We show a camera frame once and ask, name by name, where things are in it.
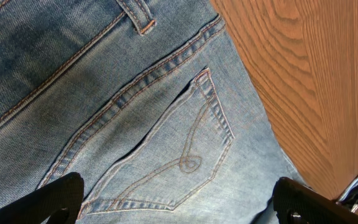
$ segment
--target faded denim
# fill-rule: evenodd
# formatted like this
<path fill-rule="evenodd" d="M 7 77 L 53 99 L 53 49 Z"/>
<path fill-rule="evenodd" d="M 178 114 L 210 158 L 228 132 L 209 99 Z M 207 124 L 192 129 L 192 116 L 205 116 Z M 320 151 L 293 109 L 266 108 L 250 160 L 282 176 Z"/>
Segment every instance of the faded denim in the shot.
<path fill-rule="evenodd" d="M 207 0 L 0 0 L 0 208 L 69 172 L 77 223 L 250 223 L 302 181 Z"/>

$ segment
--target wood grain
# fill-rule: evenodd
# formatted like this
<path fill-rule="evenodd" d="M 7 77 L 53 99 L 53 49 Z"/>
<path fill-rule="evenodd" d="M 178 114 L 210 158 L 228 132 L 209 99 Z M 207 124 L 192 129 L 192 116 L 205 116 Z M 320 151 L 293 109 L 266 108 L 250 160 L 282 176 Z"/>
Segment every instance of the wood grain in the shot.
<path fill-rule="evenodd" d="M 321 195 L 358 174 L 358 1 L 211 0 L 281 147 Z"/>

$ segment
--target back pocket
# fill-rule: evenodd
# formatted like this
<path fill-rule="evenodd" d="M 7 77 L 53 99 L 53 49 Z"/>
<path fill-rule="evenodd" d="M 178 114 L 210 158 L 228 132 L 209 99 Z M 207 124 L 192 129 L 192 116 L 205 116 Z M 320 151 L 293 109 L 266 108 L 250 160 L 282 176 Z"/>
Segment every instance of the back pocket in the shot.
<path fill-rule="evenodd" d="M 103 175 L 84 201 L 80 217 L 176 209 L 215 178 L 233 138 L 211 72 L 203 70 L 139 147 Z"/>

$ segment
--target belt loop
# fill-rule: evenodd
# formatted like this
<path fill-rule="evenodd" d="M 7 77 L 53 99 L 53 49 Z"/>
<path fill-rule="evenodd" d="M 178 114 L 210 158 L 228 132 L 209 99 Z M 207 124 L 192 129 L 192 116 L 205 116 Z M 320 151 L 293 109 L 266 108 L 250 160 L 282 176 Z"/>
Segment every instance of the belt loop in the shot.
<path fill-rule="evenodd" d="M 135 24 L 139 35 L 147 34 L 155 26 L 156 21 L 144 0 L 116 0 Z"/>

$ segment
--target blue jeans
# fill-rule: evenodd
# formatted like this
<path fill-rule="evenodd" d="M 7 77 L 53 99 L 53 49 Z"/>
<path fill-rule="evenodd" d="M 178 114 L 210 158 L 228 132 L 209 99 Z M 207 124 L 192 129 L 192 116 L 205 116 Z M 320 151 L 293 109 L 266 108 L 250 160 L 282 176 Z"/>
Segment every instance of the blue jeans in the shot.
<path fill-rule="evenodd" d="M 207 0 L 0 0 L 0 208 L 69 172 L 77 223 L 249 223 L 302 181 Z"/>

